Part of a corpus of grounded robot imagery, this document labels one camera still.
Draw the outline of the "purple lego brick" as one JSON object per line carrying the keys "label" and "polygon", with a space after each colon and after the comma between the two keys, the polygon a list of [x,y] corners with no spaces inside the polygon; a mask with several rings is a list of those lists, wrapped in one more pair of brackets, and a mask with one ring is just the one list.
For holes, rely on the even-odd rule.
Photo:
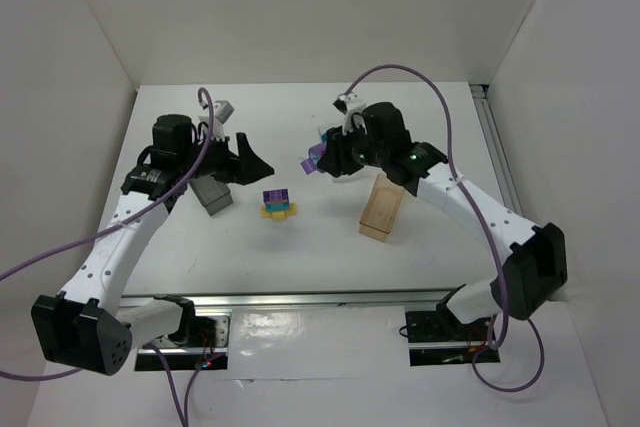
{"label": "purple lego brick", "polygon": [[286,188],[265,190],[263,192],[263,203],[265,205],[282,204],[282,203],[288,204],[289,192]]}

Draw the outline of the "purple curved lego piece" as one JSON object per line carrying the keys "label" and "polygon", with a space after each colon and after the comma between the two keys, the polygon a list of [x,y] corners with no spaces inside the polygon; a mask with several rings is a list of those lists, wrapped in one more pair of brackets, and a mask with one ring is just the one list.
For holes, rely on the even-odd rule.
{"label": "purple curved lego piece", "polygon": [[323,173],[323,170],[321,170],[318,167],[318,163],[322,158],[322,156],[324,155],[325,151],[326,151],[325,142],[320,142],[318,144],[315,144],[308,149],[307,157],[303,158],[300,162],[300,166],[306,175],[310,175],[314,172]]}

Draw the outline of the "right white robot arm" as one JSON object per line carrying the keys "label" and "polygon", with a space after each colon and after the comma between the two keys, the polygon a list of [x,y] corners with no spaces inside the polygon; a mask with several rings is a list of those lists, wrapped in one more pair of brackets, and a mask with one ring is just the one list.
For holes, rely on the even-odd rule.
{"label": "right white robot arm", "polygon": [[444,153],[412,140],[392,103],[339,98],[334,105],[344,121],[327,130],[319,170],[337,178],[365,166],[379,168],[390,182],[448,215],[497,256],[500,271],[494,279],[458,287],[438,303],[443,330],[501,312],[525,321],[566,283],[565,237],[556,225],[539,226],[454,176]]}

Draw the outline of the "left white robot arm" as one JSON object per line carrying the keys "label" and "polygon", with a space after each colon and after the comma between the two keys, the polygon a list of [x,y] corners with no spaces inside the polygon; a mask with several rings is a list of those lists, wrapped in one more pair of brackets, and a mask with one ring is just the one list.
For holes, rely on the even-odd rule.
{"label": "left white robot arm", "polygon": [[131,350],[159,337],[177,345],[190,340],[197,320],[186,298],[160,295],[127,313],[118,309],[140,257],[190,179],[249,185],[273,175],[244,133],[237,133],[236,142],[232,152],[228,137],[208,136],[185,115],[157,118],[151,145],[121,186],[106,235],[55,296],[41,295],[31,308],[47,361],[111,376]]}

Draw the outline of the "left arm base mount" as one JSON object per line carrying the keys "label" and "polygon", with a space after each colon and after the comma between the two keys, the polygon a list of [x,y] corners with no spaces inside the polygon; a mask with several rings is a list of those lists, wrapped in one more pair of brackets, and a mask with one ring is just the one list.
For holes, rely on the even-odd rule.
{"label": "left arm base mount", "polygon": [[200,306],[195,315],[186,340],[176,342],[163,336],[154,339],[152,344],[164,355],[172,371],[193,372],[202,364],[205,370],[226,370],[232,310]]}

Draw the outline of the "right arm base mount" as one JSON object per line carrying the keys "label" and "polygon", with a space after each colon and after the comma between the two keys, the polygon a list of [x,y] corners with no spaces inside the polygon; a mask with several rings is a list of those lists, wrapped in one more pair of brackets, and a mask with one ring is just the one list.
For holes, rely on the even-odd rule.
{"label": "right arm base mount", "polygon": [[497,351],[487,347],[489,318],[444,328],[435,311],[406,311],[398,334],[407,340],[412,367],[470,364],[476,353],[479,363],[499,363]]}

